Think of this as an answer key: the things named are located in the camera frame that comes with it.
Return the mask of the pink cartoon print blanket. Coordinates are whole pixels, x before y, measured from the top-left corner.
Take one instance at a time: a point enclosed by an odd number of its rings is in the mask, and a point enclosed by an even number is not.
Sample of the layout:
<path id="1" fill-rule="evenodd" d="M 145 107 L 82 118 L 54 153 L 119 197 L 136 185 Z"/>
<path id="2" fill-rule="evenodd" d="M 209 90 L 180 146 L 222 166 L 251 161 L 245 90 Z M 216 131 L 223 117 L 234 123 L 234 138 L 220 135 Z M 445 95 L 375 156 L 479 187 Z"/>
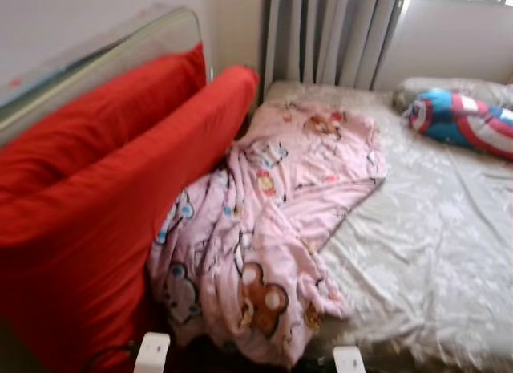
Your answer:
<path id="1" fill-rule="evenodd" d="M 172 339 L 296 366 L 327 319 L 352 314 L 320 252 L 386 176 L 370 117 L 261 105 L 219 167 L 180 191 L 151 246 Z"/>

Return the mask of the shield print bolster pillow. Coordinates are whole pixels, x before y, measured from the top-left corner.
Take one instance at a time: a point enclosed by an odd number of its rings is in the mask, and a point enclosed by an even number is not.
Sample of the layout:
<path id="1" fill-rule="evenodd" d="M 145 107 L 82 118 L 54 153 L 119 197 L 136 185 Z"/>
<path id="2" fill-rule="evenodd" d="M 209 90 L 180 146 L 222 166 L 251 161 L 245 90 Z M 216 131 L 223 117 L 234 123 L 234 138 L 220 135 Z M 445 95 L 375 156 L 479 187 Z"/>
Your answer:
<path id="1" fill-rule="evenodd" d="M 426 137 L 512 160 L 513 112 L 509 109 L 431 88 L 417 95 L 403 116 L 411 130 Z"/>

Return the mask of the bed with beige floral sheet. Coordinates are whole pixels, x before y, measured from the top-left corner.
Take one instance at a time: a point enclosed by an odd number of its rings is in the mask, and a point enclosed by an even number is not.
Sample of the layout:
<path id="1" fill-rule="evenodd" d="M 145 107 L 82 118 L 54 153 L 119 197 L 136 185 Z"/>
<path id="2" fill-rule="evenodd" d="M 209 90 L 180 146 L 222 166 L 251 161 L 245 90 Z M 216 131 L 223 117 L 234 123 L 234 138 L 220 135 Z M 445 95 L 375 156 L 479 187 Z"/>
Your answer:
<path id="1" fill-rule="evenodd" d="M 511 166 L 410 130 L 389 93 L 278 81 L 265 101 L 370 117 L 389 168 L 322 250 L 353 314 L 301 365 L 355 345 L 374 371 L 513 373 Z"/>

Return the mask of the grey curtain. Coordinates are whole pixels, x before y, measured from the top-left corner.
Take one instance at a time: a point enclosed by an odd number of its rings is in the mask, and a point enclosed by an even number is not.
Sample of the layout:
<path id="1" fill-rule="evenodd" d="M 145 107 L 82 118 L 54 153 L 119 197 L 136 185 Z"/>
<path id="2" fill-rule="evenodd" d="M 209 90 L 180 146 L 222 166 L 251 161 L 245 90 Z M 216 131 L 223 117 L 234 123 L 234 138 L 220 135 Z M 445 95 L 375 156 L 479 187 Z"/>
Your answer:
<path id="1" fill-rule="evenodd" d="M 301 81 L 370 90 L 406 0 L 266 0 L 261 86 Z"/>

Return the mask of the large red pillow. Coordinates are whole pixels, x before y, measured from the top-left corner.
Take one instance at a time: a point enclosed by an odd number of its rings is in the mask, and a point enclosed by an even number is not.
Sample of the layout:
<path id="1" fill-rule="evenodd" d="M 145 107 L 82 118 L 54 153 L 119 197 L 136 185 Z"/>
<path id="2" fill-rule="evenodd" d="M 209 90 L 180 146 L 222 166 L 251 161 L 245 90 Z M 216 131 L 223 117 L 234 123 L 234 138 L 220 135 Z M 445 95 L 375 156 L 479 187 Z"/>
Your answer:
<path id="1" fill-rule="evenodd" d="M 0 321 L 54 373 L 131 373 L 156 319 L 144 263 L 177 193 L 224 155 L 259 88 L 231 67 L 116 152 L 0 204 Z"/>
<path id="2" fill-rule="evenodd" d="M 203 44 L 106 81 L 0 148 L 0 204 L 102 160 L 150 130 L 206 84 Z"/>

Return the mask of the plastic wrapped flat mattress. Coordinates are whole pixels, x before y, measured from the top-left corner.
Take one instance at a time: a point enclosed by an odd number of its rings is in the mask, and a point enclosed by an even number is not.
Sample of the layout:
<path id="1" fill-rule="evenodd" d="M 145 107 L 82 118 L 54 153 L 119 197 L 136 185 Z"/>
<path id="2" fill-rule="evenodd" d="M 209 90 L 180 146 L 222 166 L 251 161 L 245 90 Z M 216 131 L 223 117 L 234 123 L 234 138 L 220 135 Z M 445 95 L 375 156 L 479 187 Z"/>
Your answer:
<path id="1" fill-rule="evenodd" d="M 40 87 L 44 81 L 70 70 L 74 65 L 92 55 L 103 53 L 124 42 L 129 36 L 142 31 L 146 26 L 154 25 L 159 20 L 183 14 L 195 24 L 195 30 L 200 30 L 200 22 L 194 10 L 187 6 L 172 6 L 172 4 L 157 3 L 140 11 L 135 16 L 122 21 L 113 28 L 92 35 L 83 43 L 75 44 L 61 51 L 61 54 L 35 65 L 21 75 L 11 79 L 0 80 L 0 103 L 10 102 L 20 95 L 28 93 L 33 88 Z"/>

